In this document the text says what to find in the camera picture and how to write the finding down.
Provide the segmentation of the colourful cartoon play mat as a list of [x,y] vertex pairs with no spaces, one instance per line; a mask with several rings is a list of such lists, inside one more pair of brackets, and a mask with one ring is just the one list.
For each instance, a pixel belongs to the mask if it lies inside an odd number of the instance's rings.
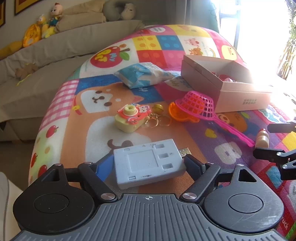
[[[61,85],[41,123],[31,157],[29,182],[53,164],[66,168],[97,162],[115,149],[173,139],[189,148],[201,162],[222,168],[241,163],[257,174],[283,201],[285,211],[278,232],[295,240],[295,181],[283,181],[278,168],[253,157],[239,138],[211,121],[179,122],[168,119],[168,107],[191,86],[181,77],[184,55],[243,60],[219,33],[190,25],[147,27],[93,55]],[[130,89],[114,73],[142,62],[172,72],[174,78],[157,85]],[[160,105],[163,115],[133,133],[119,130],[117,111],[127,104]]]

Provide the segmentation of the doll plush with orange hair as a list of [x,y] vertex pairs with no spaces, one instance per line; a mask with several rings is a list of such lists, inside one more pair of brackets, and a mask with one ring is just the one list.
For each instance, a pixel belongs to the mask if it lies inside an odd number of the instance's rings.
[[56,33],[55,27],[62,17],[63,13],[63,6],[59,3],[55,3],[53,8],[51,9],[51,18],[46,20],[45,18],[40,17],[41,21],[41,32],[42,32],[42,39],[46,39]]

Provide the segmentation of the grey fabric sofa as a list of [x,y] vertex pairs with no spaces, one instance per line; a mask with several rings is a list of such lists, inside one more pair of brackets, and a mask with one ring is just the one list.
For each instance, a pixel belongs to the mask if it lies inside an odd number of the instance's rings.
[[[140,20],[94,24],[57,33],[1,61],[1,141],[28,141],[37,136],[59,87],[94,53],[142,29]],[[37,65],[23,80],[17,68]]]

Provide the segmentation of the small brown plush on sofa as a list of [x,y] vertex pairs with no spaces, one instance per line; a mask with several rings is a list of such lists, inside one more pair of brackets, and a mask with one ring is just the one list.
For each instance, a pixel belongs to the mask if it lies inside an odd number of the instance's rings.
[[37,70],[38,70],[37,65],[33,63],[28,63],[23,68],[17,68],[15,71],[15,76],[18,80],[23,80],[28,75],[33,74]]

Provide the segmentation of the yellow duck plush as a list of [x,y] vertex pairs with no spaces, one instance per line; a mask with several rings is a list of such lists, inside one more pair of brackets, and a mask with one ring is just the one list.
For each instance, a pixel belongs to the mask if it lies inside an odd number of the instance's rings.
[[44,15],[39,16],[37,23],[27,28],[21,41],[11,42],[1,49],[1,60],[43,39],[43,33],[48,29],[48,26],[46,17]]

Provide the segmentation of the pink plastic strainer toy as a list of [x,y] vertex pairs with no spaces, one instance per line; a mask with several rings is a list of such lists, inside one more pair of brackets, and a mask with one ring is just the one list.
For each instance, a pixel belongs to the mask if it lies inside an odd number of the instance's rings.
[[191,90],[181,99],[177,99],[175,104],[180,110],[195,118],[206,121],[214,121],[217,125],[226,129],[238,137],[241,141],[245,142],[249,147],[255,146],[255,142],[252,139],[218,118],[214,112],[214,101],[211,97]]

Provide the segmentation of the beige folded blanket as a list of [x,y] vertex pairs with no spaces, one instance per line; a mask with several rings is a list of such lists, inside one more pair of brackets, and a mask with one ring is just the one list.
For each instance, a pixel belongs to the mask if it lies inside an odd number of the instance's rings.
[[87,1],[63,10],[55,32],[60,33],[74,28],[106,22],[103,14],[105,1]]

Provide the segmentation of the orange plastic toy cup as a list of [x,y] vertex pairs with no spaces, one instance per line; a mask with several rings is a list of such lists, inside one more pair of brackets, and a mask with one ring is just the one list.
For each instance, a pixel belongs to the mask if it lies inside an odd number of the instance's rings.
[[195,118],[186,112],[182,111],[174,102],[171,102],[168,109],[169,115],[176,121],[179,122],[192,122],[198,123],[200,120]]

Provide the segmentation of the gold bell keychain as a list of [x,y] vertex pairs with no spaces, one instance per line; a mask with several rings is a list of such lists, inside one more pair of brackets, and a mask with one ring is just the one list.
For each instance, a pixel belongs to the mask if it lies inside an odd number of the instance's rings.
[[155,128],[157,126],[167,127],[171,125],[171,117],[165,115],[164,107],[161,104],[154,104],[149,119],[145,121],[145,127]]

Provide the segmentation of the grey white usb hub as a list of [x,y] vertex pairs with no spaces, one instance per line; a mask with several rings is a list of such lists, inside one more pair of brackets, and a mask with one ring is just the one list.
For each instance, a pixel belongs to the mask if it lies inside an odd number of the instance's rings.
[[114,167],[121,190],[182,176],[186,171],[173,139],[116,149]]

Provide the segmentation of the framed red wall picture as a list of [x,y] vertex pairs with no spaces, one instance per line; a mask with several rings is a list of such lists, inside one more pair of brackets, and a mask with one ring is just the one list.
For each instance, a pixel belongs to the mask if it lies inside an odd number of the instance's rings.
[[30,8],[34,4],[37,4],[41,0],[14,0],[14,15],[18,15],[24,10]]

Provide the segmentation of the blue white wipes pack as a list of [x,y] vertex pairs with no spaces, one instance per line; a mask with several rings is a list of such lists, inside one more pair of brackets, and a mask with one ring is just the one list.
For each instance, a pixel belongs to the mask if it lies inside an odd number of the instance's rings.
[[118,70],[114,75],[130,89],[156,85],[175,77],[151,62],[132,64]]

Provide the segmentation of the open pink cardboard box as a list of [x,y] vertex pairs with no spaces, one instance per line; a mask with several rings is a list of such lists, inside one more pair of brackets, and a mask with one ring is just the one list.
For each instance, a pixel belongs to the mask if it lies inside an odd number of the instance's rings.
[[[219,74],[229,75],[234,82],[221,81]],[[270,104],[271,87],[233,60],[185,55],[181,76],[194,90],[213,99],[216,113],[266,109]]]

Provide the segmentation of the red round cup toy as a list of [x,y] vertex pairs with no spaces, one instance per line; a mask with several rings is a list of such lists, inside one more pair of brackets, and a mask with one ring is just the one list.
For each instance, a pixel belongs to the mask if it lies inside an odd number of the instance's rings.
[[234,82],[234,80],[229,75],[219,74],[217,77],[224,82]]

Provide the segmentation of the small wooden bottle toy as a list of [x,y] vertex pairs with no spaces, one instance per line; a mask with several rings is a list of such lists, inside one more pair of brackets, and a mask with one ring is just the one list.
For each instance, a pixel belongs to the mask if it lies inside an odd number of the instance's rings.
[[269,148],[269,134],[265,128],[260,129],[257,133],[255,148]]

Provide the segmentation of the grey neck pillow plush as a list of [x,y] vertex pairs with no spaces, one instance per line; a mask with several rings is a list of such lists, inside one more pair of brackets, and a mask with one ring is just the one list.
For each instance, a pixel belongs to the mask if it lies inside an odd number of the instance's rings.
[[137,7],[128,1],[106,1],[103,5],[103,14],[108,21],[132,20],[136,15]]

